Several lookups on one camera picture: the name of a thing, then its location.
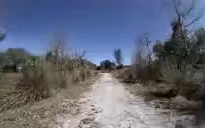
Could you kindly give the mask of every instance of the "dry vegetation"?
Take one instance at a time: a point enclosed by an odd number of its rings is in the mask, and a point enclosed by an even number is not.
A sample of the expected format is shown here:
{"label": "dry vegetation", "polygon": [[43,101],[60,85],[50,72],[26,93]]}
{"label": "dry vegetation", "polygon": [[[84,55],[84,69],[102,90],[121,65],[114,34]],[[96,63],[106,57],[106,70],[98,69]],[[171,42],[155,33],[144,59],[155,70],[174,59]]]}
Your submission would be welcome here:
{"label": "dry vegetation", "polygon": [[182,11],[183,2],[179,1],[173,0],[176,17],[171,23],[171,37],[152,43],[146,34],[136,40],[132,66],[117,76],[140,86],[138,92],[143,95],[170,99],[167,108],[172,101],[178,101],[181,107],[183,100],[200,101],[205,85],[205,28],[192,31],[190,25],[201,18],[191,17],[196,3]]}
{"label": "dry vegetation", "polygon": [[3,85],[8,91],[0,90],[0,112],[51,97],[56,90],[67,89],[96,75],[94,64],[84,59],[84,52],[71,52],[62,40],[54,40],[48,53],[46,59],[28,57],[22,73],[0,73],[0,81],[10,81]]}

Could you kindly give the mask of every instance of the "dirt path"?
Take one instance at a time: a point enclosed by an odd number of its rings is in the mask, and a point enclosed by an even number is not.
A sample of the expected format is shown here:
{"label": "dirt path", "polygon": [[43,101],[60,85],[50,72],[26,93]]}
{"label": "dirt path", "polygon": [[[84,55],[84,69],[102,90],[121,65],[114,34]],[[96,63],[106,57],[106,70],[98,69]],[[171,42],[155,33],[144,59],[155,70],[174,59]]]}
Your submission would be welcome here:
{"label": "dirt path", "polygon": [[168,111],[154,109],[136,98],[108,73],[81,99],[80,113],[57,118],[63,128],[173,128]]}

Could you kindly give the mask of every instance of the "dirt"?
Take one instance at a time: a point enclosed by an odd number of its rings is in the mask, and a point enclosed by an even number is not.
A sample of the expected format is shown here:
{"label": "dirt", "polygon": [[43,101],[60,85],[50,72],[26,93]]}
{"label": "dirt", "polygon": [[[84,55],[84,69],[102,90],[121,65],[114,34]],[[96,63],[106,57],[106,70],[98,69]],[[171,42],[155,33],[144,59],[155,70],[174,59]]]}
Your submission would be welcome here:
{"label": "dirt", "polygon": [[102,73],[89,87],[77,97],[60,92],[56,97],[32,106],[4,112],[0,114],[0,128],[192,127],[193,117],[154,108],[142,97],[131,94],[109,73]]}

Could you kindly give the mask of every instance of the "dry shrub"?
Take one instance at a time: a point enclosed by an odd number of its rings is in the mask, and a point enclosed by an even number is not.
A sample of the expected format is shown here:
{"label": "dry shrub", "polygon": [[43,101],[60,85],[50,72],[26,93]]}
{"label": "dry shrub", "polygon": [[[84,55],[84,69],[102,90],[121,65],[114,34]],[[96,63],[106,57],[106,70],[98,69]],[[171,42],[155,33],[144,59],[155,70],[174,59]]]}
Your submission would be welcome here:
{"label": "dry shrub", "polygon": [[0,112],[6,109],[34,103],[50,96],[46,72],[41,61],[28,63],[23,69],[23,78],[16,91],[0,97]]}

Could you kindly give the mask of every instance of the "sky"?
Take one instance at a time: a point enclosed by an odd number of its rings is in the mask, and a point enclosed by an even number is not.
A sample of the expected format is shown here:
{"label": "sky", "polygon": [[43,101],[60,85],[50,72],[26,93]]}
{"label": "sky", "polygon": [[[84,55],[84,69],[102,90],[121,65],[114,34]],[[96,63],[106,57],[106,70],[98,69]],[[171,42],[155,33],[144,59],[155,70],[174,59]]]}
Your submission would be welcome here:
{"label": "sky", "polygon": [[[122,49],[124,63],[130,64],[136,38],[144,33],[152,41],[170,36],[174,13],[167,1],[0,0],[0,30],[7,35],[0,51],[23,47],[42,55],[59,33],[70,47],[85,50],[85,57],[96,64],[113,61],[115,48]],[[202,10],[197,25],[205,27]]]}

